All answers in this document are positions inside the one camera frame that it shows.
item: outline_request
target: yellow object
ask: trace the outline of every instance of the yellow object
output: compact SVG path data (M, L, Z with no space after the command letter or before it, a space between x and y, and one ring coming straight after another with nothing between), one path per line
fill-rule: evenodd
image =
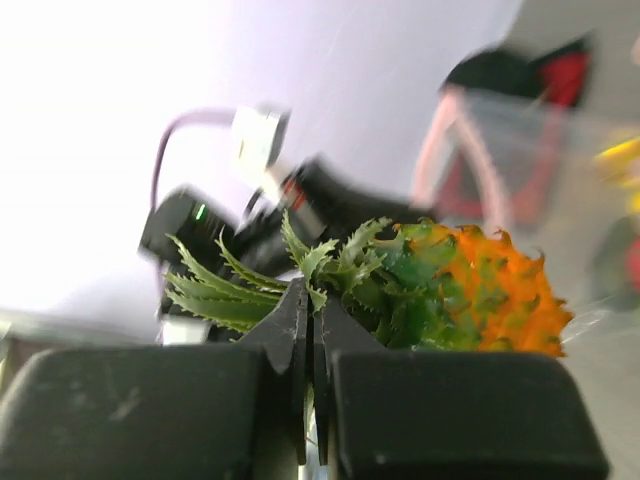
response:
M560 334L573 314L554 297L542 253L529 258L507 232L488 238L476 225L432 224L404 233L418 262L443 278L439 288L453 322L479 333L477 350L564 356Z
M596 156L605 181L630 190L631 214L640 214L640 137L620 143Z

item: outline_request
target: white wall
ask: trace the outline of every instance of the white wall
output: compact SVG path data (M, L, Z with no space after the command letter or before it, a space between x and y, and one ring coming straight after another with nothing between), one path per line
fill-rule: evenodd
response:
M22 0L0 6L0 308L153 338L137 257L157 141L183 110L293 109L285 151L408 188L435 89L501 39L519 1ZM239 214L226 132L180 133L163 192L191 182Z

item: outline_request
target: clear container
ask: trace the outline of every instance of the clear container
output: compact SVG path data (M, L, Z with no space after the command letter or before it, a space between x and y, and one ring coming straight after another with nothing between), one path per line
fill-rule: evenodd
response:
M552 288L576 314L563 338L571 354L578 338L637 325L640 296L628 269L640 238L628 208L634 190L613 180L627 173L620 161L596 160L634 136L640 124L451 90L418 161L414 199L435 205L446 224L476 223L487 234L500 227L521 251L544 252Z

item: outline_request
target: pineapple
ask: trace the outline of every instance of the pineapple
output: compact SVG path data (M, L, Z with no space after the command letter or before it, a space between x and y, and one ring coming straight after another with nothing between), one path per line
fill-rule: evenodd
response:
M331 240L310 248L285 215L282 232L306 280L314 310L327 291L378 341L392 349L528 351L564 356L560 333L573 317L553 296L544 255L516 251L507 232L499 239L475 226L458 229L424 220L396 225L393 240L377 240L388 219L364 223L338 249ZM246 269L221 239L223 257L249 286L206 271L177 239L193 279L169 275L168 296L184 310L241 332L278 301L286 282Z

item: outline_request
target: green indicator light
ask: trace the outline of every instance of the green indicator light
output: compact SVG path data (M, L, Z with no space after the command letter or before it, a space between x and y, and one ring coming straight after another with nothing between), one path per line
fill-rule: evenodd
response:
M196 221L200 220L202 218L202 215L204 215L204 210L205 210L205 205L202 204L200 205L200 208L198 209L198 212L196 213Z

